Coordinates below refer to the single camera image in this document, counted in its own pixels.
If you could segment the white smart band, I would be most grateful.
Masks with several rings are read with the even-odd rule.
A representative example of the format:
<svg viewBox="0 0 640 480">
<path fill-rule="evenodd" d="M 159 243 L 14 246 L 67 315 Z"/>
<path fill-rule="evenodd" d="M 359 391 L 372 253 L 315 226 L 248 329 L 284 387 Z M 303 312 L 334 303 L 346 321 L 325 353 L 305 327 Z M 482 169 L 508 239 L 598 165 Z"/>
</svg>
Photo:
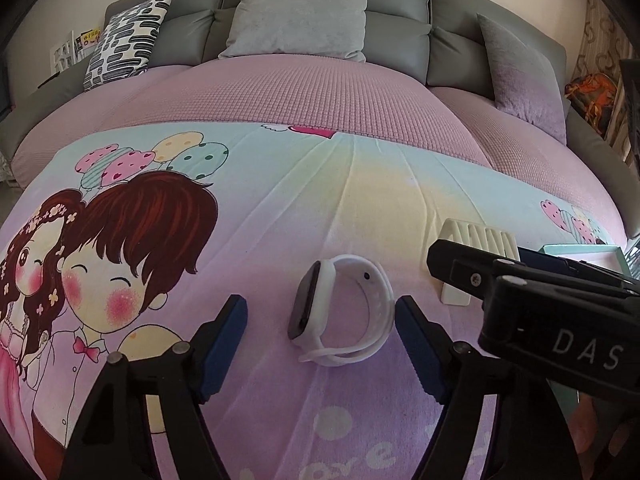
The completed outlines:
<svg viewBox="0 0 640 480">
<path fill-rule="evenodd" d="M 384 269 L 356 255 L 315 261 L 296 290 L 288 339 L 301 363 L 355 364 L 378 353 L 394 325 L 395 299 Z"/>
</svg>

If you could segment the teal shallow cardboard tray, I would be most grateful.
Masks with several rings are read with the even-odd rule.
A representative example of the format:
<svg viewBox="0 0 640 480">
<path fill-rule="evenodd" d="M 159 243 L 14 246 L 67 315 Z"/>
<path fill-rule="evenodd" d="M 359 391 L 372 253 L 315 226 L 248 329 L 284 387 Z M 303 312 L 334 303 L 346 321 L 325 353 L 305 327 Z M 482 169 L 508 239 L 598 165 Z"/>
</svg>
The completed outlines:
<svg viewBox="0 0 640 480">
<path fill-rule="evenodd" d="M 631 396 L 634 376 L 634 316 L 628 304 L 560 304 L 552 309 L 551 361 L 564 378 L 595 396 Z"/>
</svg>

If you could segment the grey purple cushion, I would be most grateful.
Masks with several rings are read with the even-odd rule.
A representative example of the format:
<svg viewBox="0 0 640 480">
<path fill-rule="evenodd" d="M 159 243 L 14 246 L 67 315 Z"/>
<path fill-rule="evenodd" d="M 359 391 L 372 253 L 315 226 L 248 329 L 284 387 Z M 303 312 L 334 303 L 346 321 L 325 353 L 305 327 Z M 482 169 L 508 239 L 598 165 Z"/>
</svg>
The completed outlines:
<svg viewBox="0 0 640 480">
<path fill-rule="evenodd" d="M 564 102 L 552 64 L 513 32 L 477 15 L 487 51 L 495 106 L 566 143 Z"/>
</svg>

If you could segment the orange decorative ornament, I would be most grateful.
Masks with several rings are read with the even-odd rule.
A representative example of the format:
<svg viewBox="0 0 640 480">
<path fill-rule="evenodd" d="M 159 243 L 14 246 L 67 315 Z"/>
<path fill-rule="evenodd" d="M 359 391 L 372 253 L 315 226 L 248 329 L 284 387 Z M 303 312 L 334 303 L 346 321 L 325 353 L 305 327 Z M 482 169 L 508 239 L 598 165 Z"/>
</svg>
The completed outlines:
<svg viewBox="0 0 640 480">
<path fill-rule="evenodd" d="M 564 94 L 582 118 L 597 131 L 608 126 L 614 110 L 617 86 L 604 73 L 578 77 L 565 86 Z"/>
</svg>

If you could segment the grey sofa with pink cover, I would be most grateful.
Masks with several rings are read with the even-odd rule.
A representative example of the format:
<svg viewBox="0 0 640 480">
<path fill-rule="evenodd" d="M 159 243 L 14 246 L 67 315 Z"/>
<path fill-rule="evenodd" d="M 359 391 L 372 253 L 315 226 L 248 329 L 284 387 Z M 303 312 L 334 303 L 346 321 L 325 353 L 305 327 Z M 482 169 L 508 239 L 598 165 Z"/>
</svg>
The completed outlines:
<svg viewBox="0 0 640 480">
<path fill-rule="evenodd" d="M 106 16 L 145 0 L 118 0 Z M 477 12 L 558 65 L 563 48 L 489 0 L 369 0 L 362 63 L 306 55 L 221 58 L 239 0 L 172 0 L 148 67 L 84 90 L 79 63 L 1 124 L 1 157 L 28 185 L 63 146 L 156 122 L 276 122 L 426 148 L 490 168 L 592 212 L 614 237 L 639 233 L 639 181 L 573 107 L 566 143 L 495 106 Z"/>
</svg>

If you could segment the cartoon couple printed blanket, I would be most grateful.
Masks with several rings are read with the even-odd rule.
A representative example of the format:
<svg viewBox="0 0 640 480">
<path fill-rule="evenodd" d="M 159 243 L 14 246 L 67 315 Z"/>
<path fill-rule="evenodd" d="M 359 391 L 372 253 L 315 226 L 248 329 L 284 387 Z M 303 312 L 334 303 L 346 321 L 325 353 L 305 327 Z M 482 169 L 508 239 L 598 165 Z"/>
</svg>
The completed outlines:
<svg viewBox="0 0 640 480">
<path fill-rule="evenodd" d="M 426 253 L 448 219 L 518 244 L 623 245 L 612 198 L 572 154 L 530 185 L 464 160 L 342 132 L 163 124 L 100 132 L 42 165 L 1 229 L 1 307 L 41 332 L 1 332 L 1 422 L 53 476 L 115 351 L 146 358 L 189 340 L 232 295 L 248 323 L 203 408 L 235 479 L 408 479 L 439 415 L 396 334 L 360 363 L 325 367 L 288 340 L 316 261 L 384 269 L 454 339 L 479 304 L 442 304 Z"/>
</svg>

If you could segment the patterned beige curtain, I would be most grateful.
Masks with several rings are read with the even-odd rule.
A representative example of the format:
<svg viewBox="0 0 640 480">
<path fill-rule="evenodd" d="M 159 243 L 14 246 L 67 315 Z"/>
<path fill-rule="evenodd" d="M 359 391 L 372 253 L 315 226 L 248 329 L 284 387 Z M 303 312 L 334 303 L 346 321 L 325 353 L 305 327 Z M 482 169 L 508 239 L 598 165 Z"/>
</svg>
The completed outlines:
<svg viewBox="0 0 640 480">
<path fill-rule="evenodd" d="M 634 47 L 608 6 L 602 0 L 587 0 L 582 43 L 570 82 L 587 74 L 608 75 L 617 86 L 615 110 L 624 93 L 620 61 L 633 57 Z"/>
</svg>

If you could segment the dark cabinet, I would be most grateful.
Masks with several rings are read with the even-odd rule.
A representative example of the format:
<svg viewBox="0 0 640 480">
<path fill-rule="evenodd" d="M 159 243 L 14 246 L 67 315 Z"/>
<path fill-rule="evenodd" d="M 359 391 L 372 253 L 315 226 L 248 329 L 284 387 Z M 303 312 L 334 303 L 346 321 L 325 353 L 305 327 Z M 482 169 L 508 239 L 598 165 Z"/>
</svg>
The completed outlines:
<svg viewBox="0 0 640 480">
<path fill-rule="evenodd" d="M 6 66 L 0 66 L 0 118 L 3 119 L 11 111 L 11 91 Z"/>
</svg>

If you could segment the books beside sofa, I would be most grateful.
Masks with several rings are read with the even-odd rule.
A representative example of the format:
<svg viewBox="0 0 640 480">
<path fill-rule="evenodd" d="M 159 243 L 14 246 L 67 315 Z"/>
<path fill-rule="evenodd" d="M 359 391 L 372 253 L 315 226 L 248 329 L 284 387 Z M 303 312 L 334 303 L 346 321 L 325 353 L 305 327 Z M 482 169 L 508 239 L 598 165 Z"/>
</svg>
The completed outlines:
<svg viewBox="0 0 640 480">
<path fill-rule="evenodd" d="M 101 29 L 92 28 L 80 34 L 72 30 L 65 38 L 55 44 L 49 52 L 51 74 L 64 72 L 70 66 L 88 58 L 99 43 Z"/>
</svg>

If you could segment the black white patterned cushion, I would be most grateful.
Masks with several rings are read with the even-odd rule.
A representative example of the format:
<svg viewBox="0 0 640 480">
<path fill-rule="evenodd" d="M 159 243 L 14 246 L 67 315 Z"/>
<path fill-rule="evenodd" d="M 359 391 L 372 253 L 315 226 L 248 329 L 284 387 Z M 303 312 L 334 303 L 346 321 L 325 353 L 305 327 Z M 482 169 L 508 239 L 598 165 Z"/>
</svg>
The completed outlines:
<svg viewBox="0 0 640 480">
<path fill-rule="evenodd" d="M 172 0 L 146 0 L 113 15 L 89 58 L 84 90 L 141 74 Z"/>
</svg>

